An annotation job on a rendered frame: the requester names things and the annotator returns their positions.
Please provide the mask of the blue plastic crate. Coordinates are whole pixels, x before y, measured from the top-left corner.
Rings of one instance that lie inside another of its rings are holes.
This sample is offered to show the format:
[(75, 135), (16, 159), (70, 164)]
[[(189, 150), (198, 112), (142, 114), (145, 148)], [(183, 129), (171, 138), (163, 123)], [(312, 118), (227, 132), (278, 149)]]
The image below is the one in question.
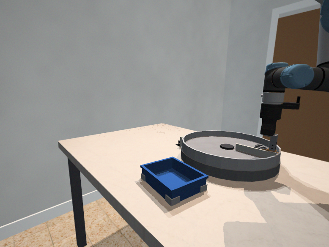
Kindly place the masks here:
[(175, 157), (150, 162), (140, 167), (141, 179), (158, 192), (170, 206), (207, 190), (208, 175)]

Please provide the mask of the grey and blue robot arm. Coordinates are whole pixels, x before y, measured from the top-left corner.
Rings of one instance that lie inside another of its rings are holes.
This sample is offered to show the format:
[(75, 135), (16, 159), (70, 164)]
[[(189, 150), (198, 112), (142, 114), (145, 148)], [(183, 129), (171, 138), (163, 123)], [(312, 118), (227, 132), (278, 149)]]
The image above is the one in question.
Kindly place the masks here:
[(263, 92), (284, 93), (286, 88), (329, 92), (329, 0), (315, 1), (321, 4), (316, 67), (270, 63)]

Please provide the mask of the grey round turntable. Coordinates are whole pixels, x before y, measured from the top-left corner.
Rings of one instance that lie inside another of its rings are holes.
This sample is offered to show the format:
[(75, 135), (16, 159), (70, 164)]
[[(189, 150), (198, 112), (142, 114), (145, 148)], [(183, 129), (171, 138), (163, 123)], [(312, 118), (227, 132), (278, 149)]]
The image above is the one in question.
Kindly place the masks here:
[(230, 131), (198, 131), (181, 136), (181, 159), (200, 172), (231, 181), (264, 181), (280, 170), (281, 148), (269, 148), (270, 141), (250, 134)]

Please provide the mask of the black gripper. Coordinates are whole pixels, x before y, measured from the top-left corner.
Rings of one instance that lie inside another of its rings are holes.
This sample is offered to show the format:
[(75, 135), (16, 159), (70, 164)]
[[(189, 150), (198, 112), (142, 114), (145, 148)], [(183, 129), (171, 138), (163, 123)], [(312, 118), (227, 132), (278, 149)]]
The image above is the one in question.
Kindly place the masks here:
[[(283, 102), (285, 93), (267, 93), (261, 94), (262, 102), (260, 109), (260, 118), (262, 125), (260, 134), (271, 137), (269, 150), (275, 151), (277, 145), (278, 134), (275, 134), (276, 122), (281, 119), (282, 109), (298, 110), (300, 104), (300, 96), (296, 102)], [(283, 104), (281, 104), (283, 103)]]

